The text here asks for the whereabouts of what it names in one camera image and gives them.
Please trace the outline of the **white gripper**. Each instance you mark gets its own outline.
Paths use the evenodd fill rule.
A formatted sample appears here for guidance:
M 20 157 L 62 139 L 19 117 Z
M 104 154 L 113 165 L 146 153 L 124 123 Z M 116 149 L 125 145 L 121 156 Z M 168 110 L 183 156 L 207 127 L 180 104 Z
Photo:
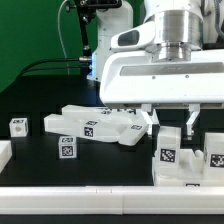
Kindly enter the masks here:
M 159 124 L 153 106 L 189 105 L 186 134 L 200 105 L 224 103 L 224 49 L 203 50 L 186 31 L 134 28 L 111 39 L 100 99 L 111 108 L 141 108 L 147 134 Z

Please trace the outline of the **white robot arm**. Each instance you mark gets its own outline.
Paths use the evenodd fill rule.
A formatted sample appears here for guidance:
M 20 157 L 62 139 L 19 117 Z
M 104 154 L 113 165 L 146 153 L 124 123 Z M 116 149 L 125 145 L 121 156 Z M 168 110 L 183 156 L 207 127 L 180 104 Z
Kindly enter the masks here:
M 187 133 L 202 108 L 224 104 L 224 0 L 144 0 L 135 28 L 121 9 L 100 12 L 92 80 L 110 108 L 186 108 Z

